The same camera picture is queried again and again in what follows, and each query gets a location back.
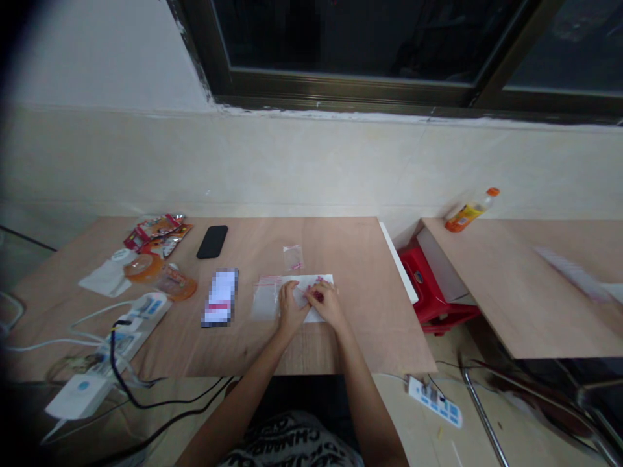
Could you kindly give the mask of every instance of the chair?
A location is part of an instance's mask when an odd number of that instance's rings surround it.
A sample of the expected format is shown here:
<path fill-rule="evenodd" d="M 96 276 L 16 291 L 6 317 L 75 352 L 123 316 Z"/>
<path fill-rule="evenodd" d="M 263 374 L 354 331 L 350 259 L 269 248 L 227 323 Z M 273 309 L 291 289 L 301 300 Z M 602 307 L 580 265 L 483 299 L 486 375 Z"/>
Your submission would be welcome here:
<path fill-rule="evenodd" d="M 454 326 L 480 315 L 476 306 L 446 302 L 421 248 L 402 253 L 400 260 L 417 292 L 419 301 L 413 310 L 425 333 L 443 336 Z"/>

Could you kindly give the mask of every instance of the hand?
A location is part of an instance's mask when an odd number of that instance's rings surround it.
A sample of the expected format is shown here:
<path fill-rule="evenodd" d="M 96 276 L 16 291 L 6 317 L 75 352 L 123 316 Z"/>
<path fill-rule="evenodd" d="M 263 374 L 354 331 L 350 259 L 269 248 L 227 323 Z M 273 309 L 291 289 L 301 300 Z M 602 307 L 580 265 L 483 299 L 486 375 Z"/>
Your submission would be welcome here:
<path fill-rule="evenodd" d="M 312 308 L 310 304 L 299 308 L 297 301 L 292 295 L 292 291 L 299 284 L 298 281 L 290 281 L 283 284 L 279 291 L 279 330 L 293 336 L 297 329 L 305 321 L 307 313 Z"/>
<path fill-rule="evenodd" d="M 318 301 L 315 297 L 315 294 L 318 293 L 323 296 L 322 302 Z M 311 290 L 305 292 L 307 301 L 316 308 L 318 313 L 320 313 L 324 320 L 327 321 L 336 332 L 341 331 L 344 326 L 348 326 L 348 322 L 342 313 L 342 307 L 337 299 L 338 295 L 337 287 L 326 281 L 317 283 Z"/>

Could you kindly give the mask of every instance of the window glass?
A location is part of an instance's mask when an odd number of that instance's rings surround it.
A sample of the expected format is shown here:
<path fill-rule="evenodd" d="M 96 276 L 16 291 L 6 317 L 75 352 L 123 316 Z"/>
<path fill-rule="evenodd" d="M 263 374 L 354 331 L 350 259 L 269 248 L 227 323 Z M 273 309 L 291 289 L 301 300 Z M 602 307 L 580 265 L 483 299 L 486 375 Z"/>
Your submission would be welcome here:
<path fill-rule="evenodd" d="M 214 0 L 232 67 L 471 83 L 516 0 Z"/>
<path fill-rule="evenodd" d="M 567 0 L 505 90 L 623 93 L 623 0 Z"/>

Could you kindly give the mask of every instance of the red stool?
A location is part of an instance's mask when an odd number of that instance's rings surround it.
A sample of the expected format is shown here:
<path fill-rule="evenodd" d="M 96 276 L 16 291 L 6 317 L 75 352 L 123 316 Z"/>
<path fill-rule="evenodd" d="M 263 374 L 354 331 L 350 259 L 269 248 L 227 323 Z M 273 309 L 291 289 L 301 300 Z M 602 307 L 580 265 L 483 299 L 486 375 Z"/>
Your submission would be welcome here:
<path fill-rule="evenodd" d="M 400 260 L 417 292 L 419 301 L 413 309 L 425 333 L 442 336 L 454 326 L 480 315 L 476 306 L 446 303 L 421 248 L 402 253 Z"/>

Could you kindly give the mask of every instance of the shirt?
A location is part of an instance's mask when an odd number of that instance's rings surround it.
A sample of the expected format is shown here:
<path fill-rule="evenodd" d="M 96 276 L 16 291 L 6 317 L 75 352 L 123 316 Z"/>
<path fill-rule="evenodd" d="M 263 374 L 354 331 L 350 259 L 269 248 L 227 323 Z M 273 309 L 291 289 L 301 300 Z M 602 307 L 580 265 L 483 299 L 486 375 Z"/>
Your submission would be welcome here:
<path fill-rule="evenodd" d="M 313 415 L 290 411 L 247 430 L 220 466 L 363 466 L 360 454 Z"/>

